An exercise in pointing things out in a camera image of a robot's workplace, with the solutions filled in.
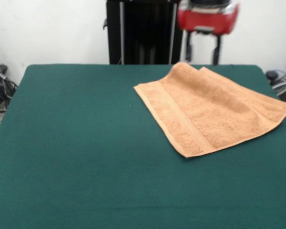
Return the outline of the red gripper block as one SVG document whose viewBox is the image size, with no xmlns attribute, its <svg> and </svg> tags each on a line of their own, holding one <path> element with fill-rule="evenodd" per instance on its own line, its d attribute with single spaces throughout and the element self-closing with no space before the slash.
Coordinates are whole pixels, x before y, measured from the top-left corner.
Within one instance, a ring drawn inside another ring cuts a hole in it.
<svg viewBox="0 0 286 229">
<path fill-rule="evenodd" d="M 218 65 L 222 35 L 230 34 L 239 13 L 237 0 L 182 0 L 177 10 L 178 25 L 186 31 L 185 60 L 192 61 L 191 37 L 193 32 L 216 35 L 212 65 Z"/>
</svg>

